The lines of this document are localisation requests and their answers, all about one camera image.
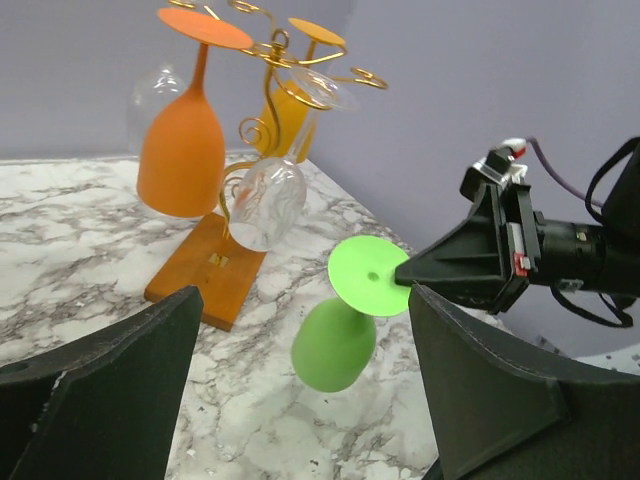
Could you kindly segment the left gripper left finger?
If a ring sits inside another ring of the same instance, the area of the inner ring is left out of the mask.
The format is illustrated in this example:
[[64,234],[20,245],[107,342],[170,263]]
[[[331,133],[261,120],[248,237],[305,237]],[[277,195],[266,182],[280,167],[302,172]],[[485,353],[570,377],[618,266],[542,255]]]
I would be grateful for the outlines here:
[[2,478],[164,478],[202,311],[188,286],[3,366]]

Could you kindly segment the orange plastic goblet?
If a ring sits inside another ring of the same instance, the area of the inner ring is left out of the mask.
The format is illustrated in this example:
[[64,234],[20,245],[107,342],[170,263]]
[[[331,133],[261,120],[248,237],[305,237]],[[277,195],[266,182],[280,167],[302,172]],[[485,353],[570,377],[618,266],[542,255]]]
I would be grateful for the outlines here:
[[192,10],[163,7],[158,18],[199,43],[190,85],[153,120],[144,138],[137,193],[150,208],[182,218],[210,213],[218,203],[225,166],[225,140],[204,87],[211,46],[243,50],[253,39],[243,30]]

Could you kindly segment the clear wine glass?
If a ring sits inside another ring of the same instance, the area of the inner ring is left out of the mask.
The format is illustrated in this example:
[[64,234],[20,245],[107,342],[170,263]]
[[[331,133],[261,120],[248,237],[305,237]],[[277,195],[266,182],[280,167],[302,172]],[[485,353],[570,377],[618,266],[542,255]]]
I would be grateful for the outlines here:
[[127,104],[126,132],[129,151],[140,156],[153,120],[184,93],[186,82],[174,65],[163,62],[141,76],[132,87]]
[[280,242],[301,214],[306,197],[305,177],[297,159],[324,110],[355,110],[355,97],[335,79],[314,70],[294,67],[292,80],[310,97],[312,106],[286,155],[271,156],[252,166],[239,183],[228,221],[231,237],[254,252],[268,252]]

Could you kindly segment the yellow plastic goblet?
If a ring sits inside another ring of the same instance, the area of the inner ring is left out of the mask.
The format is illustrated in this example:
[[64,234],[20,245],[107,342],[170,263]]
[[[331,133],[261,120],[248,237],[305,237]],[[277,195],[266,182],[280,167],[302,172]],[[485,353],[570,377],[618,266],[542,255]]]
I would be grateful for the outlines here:
[[[288,21],[310,39],[306,55],[299,61],[301,66],[310,67],[346,54],[346,41],[337,33],[298,17],[290,17]],[[274,87],[271,101],[278,116],[280,136],[276,137],[273,112],[266,102],[258,122],[256,136],[259,141],[255,146],[262,157],[284,156],[310,113],[310,107],[306,105],[310,101],[309,95],[293,80],[283,81]]]

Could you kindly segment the green plastic goblet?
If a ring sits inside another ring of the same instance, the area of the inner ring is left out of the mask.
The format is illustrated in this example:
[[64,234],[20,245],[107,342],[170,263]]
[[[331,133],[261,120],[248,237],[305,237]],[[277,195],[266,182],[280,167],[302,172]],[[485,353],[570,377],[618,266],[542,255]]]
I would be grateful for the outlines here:
[[409,255],[391,241],[356,235],[341,241],[327,263],[335,292],[302,322],[291,347],[297,377],[308,387],[335,393],[361,375],[376,347],[376,324],[408,308],[409,289],[395,283],[395,269]]

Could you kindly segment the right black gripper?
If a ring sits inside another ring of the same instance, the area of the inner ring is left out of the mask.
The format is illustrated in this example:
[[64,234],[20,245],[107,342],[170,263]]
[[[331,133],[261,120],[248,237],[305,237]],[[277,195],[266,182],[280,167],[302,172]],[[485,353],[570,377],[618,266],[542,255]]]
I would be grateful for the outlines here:
[[[534,284],[548,287],[566,310],[583,313],[564,294],[599,285],[606,263],[604,230],[545,218],[533,209],[528,185],[510,186],[500,200],[510,267],[504,307]],[[494,304],[505,286],[501,226],[498,189],[484,185],[460,224],[395,268],[395,283],[426,286],[460,305]]]

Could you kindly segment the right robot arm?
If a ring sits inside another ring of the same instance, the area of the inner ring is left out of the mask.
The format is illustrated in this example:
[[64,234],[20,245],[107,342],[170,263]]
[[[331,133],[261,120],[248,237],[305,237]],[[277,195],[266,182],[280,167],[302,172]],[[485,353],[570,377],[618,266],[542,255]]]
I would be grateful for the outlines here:
[[512,138],[470,166],[460,192],[467,217],[396,267],[396,284],[424,285],[452,303],[490,314],[508,311],[530,285],[545,286],[568,311],[610,328],[630,328],[639,298],[639,140],[626,141],[581,193],[593,224],[534,210],[518,158],[533,137]]

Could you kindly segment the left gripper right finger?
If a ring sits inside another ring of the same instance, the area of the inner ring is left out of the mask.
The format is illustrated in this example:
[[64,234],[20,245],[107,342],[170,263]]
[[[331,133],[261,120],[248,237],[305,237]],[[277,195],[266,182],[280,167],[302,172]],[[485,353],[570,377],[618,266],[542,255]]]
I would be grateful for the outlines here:
[[636,479],[639,378],[545,351],[414,285],[428,479]]

